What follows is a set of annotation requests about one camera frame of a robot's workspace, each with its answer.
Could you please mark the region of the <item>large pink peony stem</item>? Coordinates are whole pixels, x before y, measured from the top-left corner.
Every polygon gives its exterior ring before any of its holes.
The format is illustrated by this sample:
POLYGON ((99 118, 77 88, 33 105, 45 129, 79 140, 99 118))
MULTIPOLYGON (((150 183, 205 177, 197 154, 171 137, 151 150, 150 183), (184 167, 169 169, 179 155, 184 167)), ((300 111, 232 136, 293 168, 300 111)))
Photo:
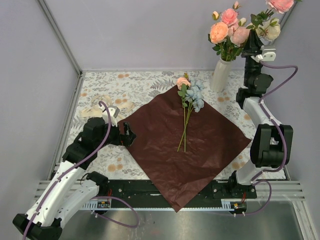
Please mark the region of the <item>large pink peony stem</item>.
POLYGON ((241 54, 250 33, 246 23, 247 19, 243 17, 228 28, 227 61, 234 61, 241 54))

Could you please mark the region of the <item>cream rose stem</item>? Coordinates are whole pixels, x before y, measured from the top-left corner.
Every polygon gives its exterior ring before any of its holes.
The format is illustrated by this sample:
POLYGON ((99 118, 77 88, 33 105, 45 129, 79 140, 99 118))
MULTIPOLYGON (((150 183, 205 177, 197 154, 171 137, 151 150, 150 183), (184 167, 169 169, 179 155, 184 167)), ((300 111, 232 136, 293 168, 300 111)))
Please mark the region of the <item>cream rose stem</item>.
POLYGON ((259 36, 264 40, 272 42, 277 39, 281 33, 280 20, 278 18, 272 18, 265 21, 257 31, 259 32, 259 36))

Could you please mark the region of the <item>orange peach rose stem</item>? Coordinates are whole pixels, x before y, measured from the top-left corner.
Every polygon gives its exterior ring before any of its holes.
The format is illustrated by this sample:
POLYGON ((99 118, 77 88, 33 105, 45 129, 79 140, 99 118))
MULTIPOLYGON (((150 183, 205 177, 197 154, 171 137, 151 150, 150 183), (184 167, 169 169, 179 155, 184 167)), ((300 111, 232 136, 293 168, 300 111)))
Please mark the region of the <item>orange peach rose stem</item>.
POLYGON ((223 60, 226 60, 226 52, 224 47, 224 41, 228 36, 228 25, 223 21, 219 21, 220 14, 217 11, 212 13, 212 19, 216 21, 210 28, 210 33, 208 35, 208 39, 212 44, 215 44, 213 49, 218 53, 220 52, 220 56, 223 60))

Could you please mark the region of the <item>small pink rose stem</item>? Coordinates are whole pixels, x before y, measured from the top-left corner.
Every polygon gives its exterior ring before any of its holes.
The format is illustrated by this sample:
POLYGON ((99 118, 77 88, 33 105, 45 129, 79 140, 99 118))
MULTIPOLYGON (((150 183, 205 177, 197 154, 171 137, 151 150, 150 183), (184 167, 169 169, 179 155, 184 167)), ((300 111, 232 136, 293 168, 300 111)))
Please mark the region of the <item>small pink rose stem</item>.
POLYGON ((296 2, 301 0, 266 0, 267 10, 257 14, 250 15, 250 24, 246 27, 249 30, 256 30, 263 26, 264 22, 272 19, 272 16, 277 14, 285 14, 291 10, 296 2))

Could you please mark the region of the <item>blue hydrangea stem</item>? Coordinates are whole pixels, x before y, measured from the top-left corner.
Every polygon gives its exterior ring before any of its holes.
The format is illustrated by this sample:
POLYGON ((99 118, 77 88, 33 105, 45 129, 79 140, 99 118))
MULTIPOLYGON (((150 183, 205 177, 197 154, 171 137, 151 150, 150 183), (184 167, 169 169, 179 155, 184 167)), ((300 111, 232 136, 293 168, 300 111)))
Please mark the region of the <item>blue hydrangea stem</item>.
POLYGON ((186 103, 188 104, 188 108, 186 109, 186 131, 185 131, 185 151, 187 150, 187 126, 189 123, 189 119, 191 117, 191 113, 198 113, 204 107, 204 100, 202 91, 204 86, 201 81, 194 80, 190 81, 191 86, 188 88, 186 92, 186 103))

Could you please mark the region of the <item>red wrapping paper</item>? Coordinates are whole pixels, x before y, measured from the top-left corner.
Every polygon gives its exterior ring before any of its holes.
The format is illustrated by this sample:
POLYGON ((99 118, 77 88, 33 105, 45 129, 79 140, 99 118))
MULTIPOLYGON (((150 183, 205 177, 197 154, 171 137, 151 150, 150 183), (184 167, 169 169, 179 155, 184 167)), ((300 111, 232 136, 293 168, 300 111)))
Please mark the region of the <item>red wrapping paper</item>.
POLYGON ((250 143, 208 103, 184 125, 177 87, 125 119, 136 135, 128 151, 175 211, 189 203, 250 143))

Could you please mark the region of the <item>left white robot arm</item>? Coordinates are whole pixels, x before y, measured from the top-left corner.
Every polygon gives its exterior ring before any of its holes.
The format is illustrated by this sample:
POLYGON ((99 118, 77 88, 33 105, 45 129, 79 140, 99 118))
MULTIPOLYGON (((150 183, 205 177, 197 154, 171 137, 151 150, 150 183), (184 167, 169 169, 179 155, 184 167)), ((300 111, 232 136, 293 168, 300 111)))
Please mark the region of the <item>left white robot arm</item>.
POLYGON ((105 198, 109 191, 108 178, 93 171, 86 174, 82 185, 70 196, 74 183, 84 175, 88 166, 106 145, 132 145, 137 137, 127 122, 124 133, 117 125, 106 123, 101 117, 92 117, 84 124, 72 144, 62 156, 62 162, 41 197, 27 211, 17 214, 12 223, 23 239, 57 240, 69 220, 84 204, 94 198, 105 198))

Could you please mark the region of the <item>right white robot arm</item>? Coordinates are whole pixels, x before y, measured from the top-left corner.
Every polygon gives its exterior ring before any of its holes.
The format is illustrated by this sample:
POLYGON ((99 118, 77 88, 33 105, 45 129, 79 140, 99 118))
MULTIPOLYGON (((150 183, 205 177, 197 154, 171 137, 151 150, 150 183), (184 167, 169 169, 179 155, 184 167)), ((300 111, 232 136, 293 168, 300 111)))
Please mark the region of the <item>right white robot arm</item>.
POLYGON ((264 173, 276 173, 289 163, 293 128, 277 120, 265 104, 273 77, 262 73, 267 62, 274 61, 276 50, 264 46, 251 30, 241 56, 245 58, 244 87, 239 88, 236 102, 251 118, 256 132, 250 147, 250 160, 228 179, 227 193, 232 198, 246 198, 255 192, 254 184, 264 173))

